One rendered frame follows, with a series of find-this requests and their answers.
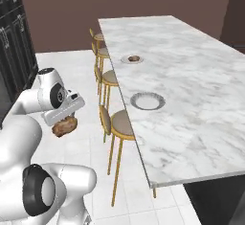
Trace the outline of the gold stool with beige seat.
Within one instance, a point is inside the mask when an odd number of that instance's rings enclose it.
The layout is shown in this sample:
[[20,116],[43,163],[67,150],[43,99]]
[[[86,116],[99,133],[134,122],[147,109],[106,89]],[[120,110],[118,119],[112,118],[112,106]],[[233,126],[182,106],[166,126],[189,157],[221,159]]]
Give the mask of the gold stool with beige seat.
[[99,103],[109,108],[111,88],[119,86],[116,75],[113,70],[102,73],[98,66],[95,66],[94,71],[98,82]]
[[103,61],[109,58],[109,54],[106,48],[97,48],[95,43],[92,43],[92,51],[96,56],[95,70],[103,71]]
[[128,113],[125,109],[118,111],[110,116],[108,109],[103,104],[101,104],[99,106],[99,115],[101,126],[103,128],[103,140],[106,140],[106,136],[112,136],[108,157],[107,174],[111,173],[115,139],[118,138],[120,140],[111,199],[111,206],[114,206],[116,201],[121,159],[123,155],[123,142],[129,141],[137,143],[137,141],[128,117]]
[[103,34],[102,33],[95,33],[92,29],[89,29],[90,35],[96,41],[97,48],[100,48],[100,44],[103,42]]

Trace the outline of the grey rimmed white plate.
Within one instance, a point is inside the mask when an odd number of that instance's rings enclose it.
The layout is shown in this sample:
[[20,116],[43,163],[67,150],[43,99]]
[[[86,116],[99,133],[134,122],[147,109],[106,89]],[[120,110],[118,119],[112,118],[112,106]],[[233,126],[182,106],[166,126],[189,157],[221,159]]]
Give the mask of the grey rimmed white plate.
[[138,64],[138,63],[141,63],[141,62],[143,62],[144,61],[144,59],[140,56],[140,60],[139,61],[129,61],[128,60],[128,57],[129,56],[136,56],[136,55],[128,55],[128,56],[123,56],[122,58],[121,58],[121,62],[122,63],[126,63],[126,64]]
[[136,93],[130,103],[140,110],[158,110],[166,104],[162,96],[152,92]]

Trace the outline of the white marble dining counter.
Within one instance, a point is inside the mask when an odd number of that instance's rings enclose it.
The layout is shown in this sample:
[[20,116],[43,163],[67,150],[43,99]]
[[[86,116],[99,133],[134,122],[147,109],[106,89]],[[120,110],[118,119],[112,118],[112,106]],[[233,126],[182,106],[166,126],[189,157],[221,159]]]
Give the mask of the white marble dining counter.
[[[171,15],[100,29],[148,185],[182,184],[202,225],[245,225],[245,55]],[[121,62],[137,55],[138,64]],[[136,93],[166,104],[140,110]]]

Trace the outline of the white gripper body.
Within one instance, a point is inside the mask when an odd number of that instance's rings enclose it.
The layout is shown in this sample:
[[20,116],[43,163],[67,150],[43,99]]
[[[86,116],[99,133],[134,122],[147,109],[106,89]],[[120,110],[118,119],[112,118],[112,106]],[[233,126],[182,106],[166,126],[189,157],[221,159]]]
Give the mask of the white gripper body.
[[81,96],[69,96],[58,109],[49,110],[41,114],[47,126],[52,126],[64,120],[67,116],[74,114],[85,105]]

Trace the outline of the black cupboard run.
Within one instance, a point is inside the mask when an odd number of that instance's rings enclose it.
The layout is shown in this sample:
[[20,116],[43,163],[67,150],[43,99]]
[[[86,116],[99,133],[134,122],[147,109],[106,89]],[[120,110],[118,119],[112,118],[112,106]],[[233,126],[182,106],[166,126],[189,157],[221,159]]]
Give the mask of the black cupboard run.
[[32,87],[38,72],[22,0],[0,0],[0,72],[11,101]]

